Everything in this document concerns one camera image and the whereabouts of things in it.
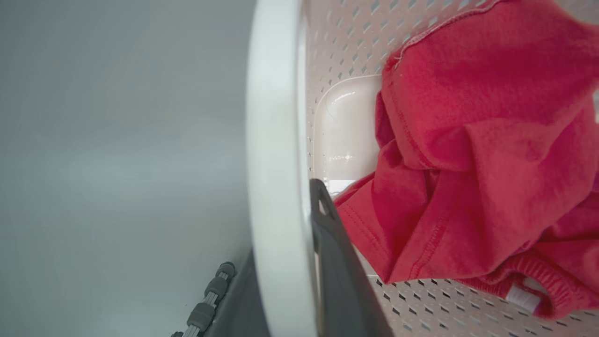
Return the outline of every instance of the gray surface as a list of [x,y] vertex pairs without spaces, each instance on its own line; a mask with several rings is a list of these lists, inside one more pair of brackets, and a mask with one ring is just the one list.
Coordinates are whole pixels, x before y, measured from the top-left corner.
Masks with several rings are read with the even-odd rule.
[[0,2],[1,336],[168,337],[246,255],[252,9]]

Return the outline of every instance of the white plastic basket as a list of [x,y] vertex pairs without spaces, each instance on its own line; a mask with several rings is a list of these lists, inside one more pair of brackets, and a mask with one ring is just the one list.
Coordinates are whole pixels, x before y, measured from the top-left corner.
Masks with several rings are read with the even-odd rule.
[[[273,336],[317,335],[308,179],[322,179],[336,194],[374,170],[374,100],[388,54],[493,1],[258,1],[247,79],[247,152],[254,254]],[[581,20],[599,22],[596,0],[557,2]],[[384,285],[364,266],[396,335],[599,335],[594,312],[543,321],[455,281]]]

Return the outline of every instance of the perforated basket wall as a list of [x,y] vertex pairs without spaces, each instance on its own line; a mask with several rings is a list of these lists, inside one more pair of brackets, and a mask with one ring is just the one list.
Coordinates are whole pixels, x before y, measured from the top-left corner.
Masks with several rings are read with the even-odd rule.
[[[314,122],[320,99],[340,81],[380,74],[390,51],[462,11],[492,0],[312,0],[307,3],[307,156],[314,177]],[[569,13],[599,23],[599,1],[557,0]],[[543,321],[497,297],[451,280],[384,285],[369,279],[397,336],[599,336],[594,312]]]

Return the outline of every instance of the red fabric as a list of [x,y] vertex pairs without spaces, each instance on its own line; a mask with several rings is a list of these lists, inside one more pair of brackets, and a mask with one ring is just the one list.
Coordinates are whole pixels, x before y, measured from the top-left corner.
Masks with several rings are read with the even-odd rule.
[[530,276],[541,317],[599,307],[599,29],[506,1],[401,55],[383,69],[376,171],[335,201],[374,270],[501,297],[541,295]]

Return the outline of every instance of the laundry basket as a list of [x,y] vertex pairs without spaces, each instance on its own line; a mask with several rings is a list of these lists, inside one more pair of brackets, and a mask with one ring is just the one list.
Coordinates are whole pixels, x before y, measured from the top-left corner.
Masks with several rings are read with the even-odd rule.
[[[317,336],[308,181],[335,195],[371,173],[374,100],[391,51],[496,0],[259,0],[250,40],[247,152],[252,235],[273,336]],[[597,23],[596,0],[558,0]],[[385,285],[361,257],[397,336],[599,336],[599,317],[544,321],[448,279]]]

